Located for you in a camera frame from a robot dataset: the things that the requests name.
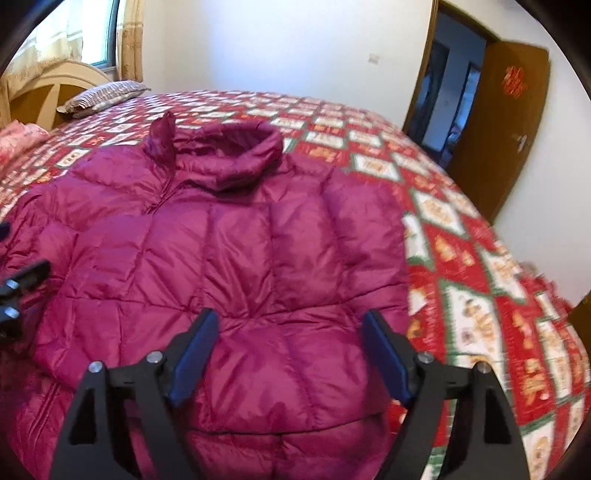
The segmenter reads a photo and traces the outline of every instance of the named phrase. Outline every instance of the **door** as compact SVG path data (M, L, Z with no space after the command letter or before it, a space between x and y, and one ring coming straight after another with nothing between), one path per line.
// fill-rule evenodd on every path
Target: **door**
M486 48L472 111L447 172L490 223L530 152L549 79L543 48L503 41Z

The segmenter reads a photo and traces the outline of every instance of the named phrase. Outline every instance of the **puffer jacket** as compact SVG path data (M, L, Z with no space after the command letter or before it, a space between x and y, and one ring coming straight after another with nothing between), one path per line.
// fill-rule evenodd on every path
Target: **puffer jacket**
M389 398L360 322L374 308L408 323L401 212L382 188L283 154L267 124L189 135L167 113L142 145L32 189L9 214L0 277L39 258L53 271L4 353L2 435L46 480L89 362L136 363L211 307L220 337L176 417L206 478L373 478Z

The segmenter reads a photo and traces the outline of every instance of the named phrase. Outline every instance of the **beige curtain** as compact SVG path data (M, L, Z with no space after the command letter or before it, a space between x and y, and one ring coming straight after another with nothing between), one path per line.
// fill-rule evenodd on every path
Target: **beige curtain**
M82 59L82 9L64 0L25 40L0 78L0 128L11 122L10 101L47 68Z
M120 80L144 81L142 43L145 0L121 0L117 12L117 74Z

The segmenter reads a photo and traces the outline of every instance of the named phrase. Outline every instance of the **wooden furniture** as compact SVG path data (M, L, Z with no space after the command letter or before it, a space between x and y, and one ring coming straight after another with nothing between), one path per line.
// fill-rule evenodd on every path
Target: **wooden furniture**
M10 100L11 116L24 124L34 123L47 131L66 119L56 112L56 107L89 88L110 82L101 70L67 60L48 69Z

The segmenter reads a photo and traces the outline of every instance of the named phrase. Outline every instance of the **red patterned bedspread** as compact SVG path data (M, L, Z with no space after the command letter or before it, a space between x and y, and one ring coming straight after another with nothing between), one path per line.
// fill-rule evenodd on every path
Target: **red patterned bedspread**
M339 165L367 183L389 185L405 212L409 338L417 349L448 363L471 366L484 359L493 365L521 426L532 479L544 477L591 401L589 361L566 321L567 307L551 286L521 272L445 172L379 115L273 93L200 91L130 100L62 126L5 171L0 218L28 189L66 174L91 149L141 142L150 123L167 110L177 115L179 128L269 121L281 128L287 152ZM448 415L424 479L439 473ZM393 403L394 431L403 416Z

